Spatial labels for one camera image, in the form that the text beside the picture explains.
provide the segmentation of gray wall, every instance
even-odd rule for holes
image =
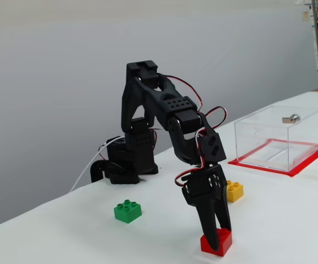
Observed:
[[[0,223],[66,194],[98,146],[121,134],[128,62],[155,61],[197,89],[203,112],[223,105],[229,120],[317,88],[304,7],[189,4],[125,19],[83,9],[58,21],[34,9],[0,17]],[[156,152],[170,146],[160,131]],[[80,185],[89,182],[87,174]]]

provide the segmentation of lego brick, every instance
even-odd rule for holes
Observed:
[[[227,201],[235,202],[244,195],[243,185],[227,181]]]
[[[223,257],[232,245],[232,232],[230,230],[227,230],[226,228],[222,228],[222,229],[218,228],[216,231],[219,236],[218,251],[214,251],[210,247],[205,235],[203,235],[202,238],[200,239],[200,246],[203,252]]]
[[[137,219],[142,215],[141,205],[130,200],[125,200],[124,203],[119,203],[114,208],[115,218],[127,224]]]

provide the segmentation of white table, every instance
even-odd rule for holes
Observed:
[[[277,105],[318,107],[318,92]],[[229,165],[233,123],[218,132],[226,178],[245,193],[229,204],[233,244],[225,257],[200,251],[196,209],[174,184],[189,166],[169,149],[155,157],[159,174],[140,184],[101,180],[1,224],[0,263],[318,263],[318,160],[294,178]],[[125,199],[142,205],[143,215],[130,224],[114,218]]]

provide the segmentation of black robotic arm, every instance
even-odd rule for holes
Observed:
[[[127,65],[126,86],[122,97],[122,130],[131,137],[132,117],[142,105],[144,118],[149,127],[154,125],[154,117],[170,133],[176,156],[190,165],[204,167],[184,176],[186,183],[182,188],[189,205],[195,206],[203,232],[214,250],[219,248],[215,215],[221,228],[231,230],[227,207],[227,181],[218,162],[226,156],[218,133],[208,124],[203,113],[188,96],[181,96],[173,83],[157,73],[152,61],[130,63]],[[204,127],[203,136],[185,139],[184,135]]]
[[[185,183],[178,185],[182,186],[187,203],[197,209],[211,248],[218,250],[215,215],[221,228],[231,230],[226,198],[227,181],[218,164],[226,159],[220,137],[208,124],[205,115],[197,112],[196,104],[188,96],[181,96],[165,75],[157,73],[157,68],[151,60],[127,65],[121,112],[125,140],[108,146],[107,162],[110,163],[106,163],[105,176],[112,183],[138,183],[139,180],[133,178],[138,174],[158,172],[153,155],[154,134],[150,129],[156,117],[169,132],[176,156],[185,163],[198,166],[181,175]],[[139,106],[144,108],[144,118],[132,119]],[[195,137],[185,139],[186,134],[193,132],[196,133]],[[102,162],[105,161],[92,165],[92,182],[102,178],[102,175],[94,172],[95,169],[101,169]],[[116,168],[118,165],[121,165],[121,171]]]

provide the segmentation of clear plastic box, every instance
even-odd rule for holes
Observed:
[[[235,121],[235,133],[238,163],[289,172],[318,151],[318,109],[271,106]]]

